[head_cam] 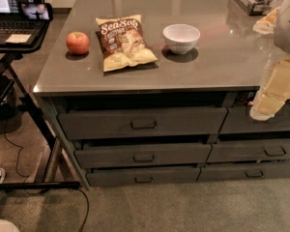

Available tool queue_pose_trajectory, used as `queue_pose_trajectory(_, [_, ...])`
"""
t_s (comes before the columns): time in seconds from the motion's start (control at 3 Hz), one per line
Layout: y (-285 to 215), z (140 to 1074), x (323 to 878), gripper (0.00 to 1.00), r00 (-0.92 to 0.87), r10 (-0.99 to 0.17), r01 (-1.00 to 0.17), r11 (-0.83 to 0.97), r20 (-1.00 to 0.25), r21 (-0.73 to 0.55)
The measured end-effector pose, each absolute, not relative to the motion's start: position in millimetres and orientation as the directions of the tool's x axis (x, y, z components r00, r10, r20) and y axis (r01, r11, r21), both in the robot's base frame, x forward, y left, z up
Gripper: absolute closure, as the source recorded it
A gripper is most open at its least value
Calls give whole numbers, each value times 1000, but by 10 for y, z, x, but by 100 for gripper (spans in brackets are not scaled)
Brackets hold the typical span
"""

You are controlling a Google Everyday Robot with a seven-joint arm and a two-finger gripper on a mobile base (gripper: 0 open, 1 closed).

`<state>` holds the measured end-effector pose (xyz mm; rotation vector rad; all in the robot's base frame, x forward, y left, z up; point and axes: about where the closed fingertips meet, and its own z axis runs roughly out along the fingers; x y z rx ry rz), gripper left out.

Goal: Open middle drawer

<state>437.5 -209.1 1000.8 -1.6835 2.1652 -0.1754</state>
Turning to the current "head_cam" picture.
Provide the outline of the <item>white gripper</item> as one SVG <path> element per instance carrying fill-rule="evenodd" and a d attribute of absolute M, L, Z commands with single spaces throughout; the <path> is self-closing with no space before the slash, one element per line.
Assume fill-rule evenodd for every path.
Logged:
<path fill-rule="evenodd" d="M 252 29 L 260 34 L 273 34 L 279 7 L 257 20 Z M 265 94 L 258 91 L 252 101 L 249 116 L 253 120 L 273 118 L 290 99 L 290 57 L 279 60 L 266 85 Z"/>

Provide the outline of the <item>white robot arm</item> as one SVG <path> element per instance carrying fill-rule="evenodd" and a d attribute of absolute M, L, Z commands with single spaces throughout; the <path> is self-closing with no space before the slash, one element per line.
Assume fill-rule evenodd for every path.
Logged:
<path fill-rule="evenodd" d="M 276 10 L 274 44 L 287 57 L 275 61 L 274 55 L 264 67 L 249 116 L 257 121 L 273 118 L 290 99 L 290 0 L 284 0 Z"/>

